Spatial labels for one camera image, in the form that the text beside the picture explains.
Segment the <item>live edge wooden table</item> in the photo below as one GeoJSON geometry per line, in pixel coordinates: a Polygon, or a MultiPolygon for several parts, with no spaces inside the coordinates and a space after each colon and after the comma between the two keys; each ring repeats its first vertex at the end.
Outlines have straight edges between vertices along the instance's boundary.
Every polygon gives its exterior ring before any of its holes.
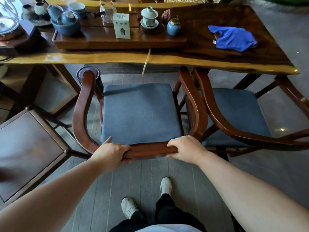
{"type": "MultiPolygon", "coordinates": [[[[67,5],[72,0],[47,1],[51,5],[67,5]]],[[[99,10],[99,1],[78,1],[86,5],[87,11],[99,10]]],[[[19,1],[14,2],[14,5],[18,11],[21,11],[22,5],[19,1]]],[[[148,63],[201,66],[248,73],[245,80],[238,85],[240,88],[246,88],[261,74],[282,76],[299,74],[298,69],[290,62],[250,6],[201,3],[116,3],[116,8],[119,13],[137,13],[148,5],[156,9],[159,14],[166,9],[172,9],[172,15],[179,16],[182,29],[188,38],[183,49],[152,50],[148,63]],[[216,49],[213,44],[214,35],[208,30],[208,25],[243,27],[253,33],[258,45],[244,52],[216,49]]],[[[80,92],[79,85],[64,64],[145,63],[148,53],[148,50],[63,51],[57,49],[52,42],[53,28],[42,29],[41,33],[48,44],[45,49],[42,49],[42,53],[16,57],[5,63],[45,64],[54,70],[55,74],[60,74],[60,79],[68,84],[74,91],[74,95],[66,99],[62,106],[58,107],[58,111],[63,106],[74,102],[80,92]]]]}

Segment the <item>white shirt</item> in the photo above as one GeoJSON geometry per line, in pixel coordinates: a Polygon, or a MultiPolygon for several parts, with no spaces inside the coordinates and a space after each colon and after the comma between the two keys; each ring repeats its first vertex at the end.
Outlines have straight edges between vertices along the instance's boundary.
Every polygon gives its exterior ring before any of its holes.
{"type": "Polygon", "coordinates": [[[201,232],[200,230],[183,224],[152,225],[136,232],[201,232]]]}

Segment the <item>chair seat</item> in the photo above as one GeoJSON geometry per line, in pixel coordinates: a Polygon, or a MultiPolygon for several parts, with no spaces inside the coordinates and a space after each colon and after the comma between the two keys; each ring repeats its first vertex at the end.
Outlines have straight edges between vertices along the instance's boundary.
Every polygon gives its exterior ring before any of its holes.
{"type": "MultiPolygon", "coordinates": [[[[213,92],[218,108],[231,125],[244,132],[271,137],[270,131],[253,92],[241,89],[224,88],[213,88],[213,92]]],[[[213,124],[213,121],[208,116],[207,128],[213,124]]],[[[221,130],[218,130],[211,136],[207,137],[202,144],[208,147],[249,146],[231,138],[221,130]]]]}
{"type": "Polygon", "coordinates": [[[169,84],[108,85],[103,92],[101,142],[169,141],[182,134],[169,84]]]}

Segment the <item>white sneaker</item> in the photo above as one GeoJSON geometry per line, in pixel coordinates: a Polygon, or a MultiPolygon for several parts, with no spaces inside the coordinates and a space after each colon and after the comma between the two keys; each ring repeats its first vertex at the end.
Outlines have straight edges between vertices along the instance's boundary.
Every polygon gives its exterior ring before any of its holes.
{"type": "Polygon", "coordinates": [[[123,211],[123,214],[130,219],[131,216],[133,215],[133,213],[139,211],[135,202],[133,201],[133,199],[129,198],[129,197],[125,197],[122,201],[121,201],[121,209],[123,211]]]}
{"type": "Polygon", "coordinates": [[[160,189],[161,195],[169,194],[170,196],[172,196],[173,184],[169,177],[165,177],[162,179],[160,189]]]}

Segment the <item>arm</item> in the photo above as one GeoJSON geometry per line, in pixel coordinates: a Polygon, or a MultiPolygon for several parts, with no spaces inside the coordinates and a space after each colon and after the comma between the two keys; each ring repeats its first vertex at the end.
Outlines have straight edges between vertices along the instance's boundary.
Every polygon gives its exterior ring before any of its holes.
{"type": "Polygon", "coordinates": [[[169,145],[178,148],[169,157],[201,168],[247,232],[309,231],[309,211],[276,187],[207,151],[191,136],[173,139],[169,145]]]}
{"type": "Polygon", "coordinates": [[[109,143],[111,139],[109,137],[89,160],[3,209],[1,231],[60,231],[95,179],[129,162],[122,160],[122,156],[130,146],[109,143]]]}

